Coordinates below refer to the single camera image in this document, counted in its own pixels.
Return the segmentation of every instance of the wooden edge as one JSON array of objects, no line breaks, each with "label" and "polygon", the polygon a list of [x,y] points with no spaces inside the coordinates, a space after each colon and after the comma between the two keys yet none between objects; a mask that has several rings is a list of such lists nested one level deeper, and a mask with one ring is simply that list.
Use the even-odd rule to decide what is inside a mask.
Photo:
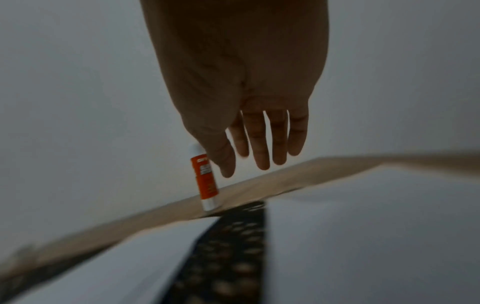
[{"label": "wooden edge", "polygon": [[[218,195],[222,207],[214,212],[294,189],[349,177],[379,165],[480,176],[480,153],[317,158],[222,188]],[[207,213],[203,212],[198,196],[183,199],[54,241],[38,248],[28,259],[18,261],[0,275],[1,277],[11,277],[68,257],[115,244],[144,229],[205,215]]]}]

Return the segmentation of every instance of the gray wall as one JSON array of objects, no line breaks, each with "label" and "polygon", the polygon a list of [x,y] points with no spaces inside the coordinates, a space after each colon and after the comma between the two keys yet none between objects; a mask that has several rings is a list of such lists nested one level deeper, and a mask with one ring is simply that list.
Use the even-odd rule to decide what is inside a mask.
[{"label": "gray wall", "polygon": [[[479,11],[476,0],[332,1],[310,134],[287,164],[480,148]],[[196,193],[191,138],[137,1],[3,1],[0,42],[0,258]],[[216,171],[220,186],[262,173],[240,162],[229,180]]]}]

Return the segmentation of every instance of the hand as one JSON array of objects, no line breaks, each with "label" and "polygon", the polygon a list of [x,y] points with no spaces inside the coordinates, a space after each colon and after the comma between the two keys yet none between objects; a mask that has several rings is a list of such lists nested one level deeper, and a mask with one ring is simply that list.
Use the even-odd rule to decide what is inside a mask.
[{"label": "hand", "polygon": [[141,0],[160,68],[185,128],[224,177],[249,141],[258,168],[298,155],[308,100],[325,65],[327,0]]}]

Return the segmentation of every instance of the glue stick base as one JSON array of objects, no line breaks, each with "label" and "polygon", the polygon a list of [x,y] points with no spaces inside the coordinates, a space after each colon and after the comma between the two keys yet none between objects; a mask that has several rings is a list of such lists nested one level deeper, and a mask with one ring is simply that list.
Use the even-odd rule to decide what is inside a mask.
[{"label": "glue stick base", "polygon": [[220,203],[217,202],[216,197],[201,200],[201,205],[203,206],[204,211],[212,211],[220,207]]}]

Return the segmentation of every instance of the glue stick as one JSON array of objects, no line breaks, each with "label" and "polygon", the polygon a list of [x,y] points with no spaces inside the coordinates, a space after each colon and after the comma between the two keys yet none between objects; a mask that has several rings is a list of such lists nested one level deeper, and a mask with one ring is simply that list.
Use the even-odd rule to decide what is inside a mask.
[{"label": "glue stick", "polygon": [[200,199],[204,211],[211,211],[220,207],[220,203],[217,200],[219,190],[215,183],[214,173],[212,172],[207,153],[199,143],[190,145],[190,161],[195,171],[196,184],[200,191]]}]

